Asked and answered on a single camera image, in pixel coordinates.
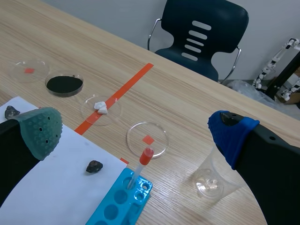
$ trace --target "glass petri dish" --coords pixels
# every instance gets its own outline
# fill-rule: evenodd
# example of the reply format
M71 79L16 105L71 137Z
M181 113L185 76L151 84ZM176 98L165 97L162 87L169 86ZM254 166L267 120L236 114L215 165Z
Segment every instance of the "glass petri dish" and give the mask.
M101 95L92 95L85 99L81 106L81 115L84 120L96 126L106 126L116 122L121 117L122 108L119 102L115 102L108 110L108 114L101 114L101 117L94 122L94 118L90 116L96 111L94 105L96 102L105 102L109 97Z
M24 60L17 62L9 75L22 83L36 82L44 79L49 73L49 66L43 60Z
M48 91L59 97L70 97L79 93L83 88L83 78L71 70L55 71L45 79Z
M138 122L127 132L127 145L132 153L138 157L150 145L154 150L153 158L157 158L168 148L169 136L159 124Z

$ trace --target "gray rock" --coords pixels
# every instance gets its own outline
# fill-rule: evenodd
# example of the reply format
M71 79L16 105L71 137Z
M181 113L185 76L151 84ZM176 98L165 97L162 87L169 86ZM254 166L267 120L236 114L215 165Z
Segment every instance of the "gray rock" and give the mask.
M9 105L4 112L4 117L8 120L10 117L17 116L19 114L20 112L18 110Z

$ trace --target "clear plastic cup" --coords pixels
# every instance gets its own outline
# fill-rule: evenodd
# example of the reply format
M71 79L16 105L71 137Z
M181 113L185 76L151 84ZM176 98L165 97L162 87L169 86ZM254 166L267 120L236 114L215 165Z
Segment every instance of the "clear plastic cup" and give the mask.
M246 185L238 172L226 162L216 146L194 173L200 197L217 202Z

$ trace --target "green gripper pad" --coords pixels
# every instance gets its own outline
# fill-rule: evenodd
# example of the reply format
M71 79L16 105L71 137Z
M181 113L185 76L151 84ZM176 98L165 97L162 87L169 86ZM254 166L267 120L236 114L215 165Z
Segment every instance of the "green gripper pad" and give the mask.
M35 109L12 119L19 121L22 138L38 160L44 160L58 144L62 120L56 109L51 107Z

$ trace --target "chair backrest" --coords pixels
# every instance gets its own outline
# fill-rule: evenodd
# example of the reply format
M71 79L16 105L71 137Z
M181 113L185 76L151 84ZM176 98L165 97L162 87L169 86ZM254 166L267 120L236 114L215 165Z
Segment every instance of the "chair backrest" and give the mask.
M201 52L183 52L211 59L216 52L234 51L248 21L243 7L226 0L168 0L161 26L173 35L172 47L184 50L191 46Z

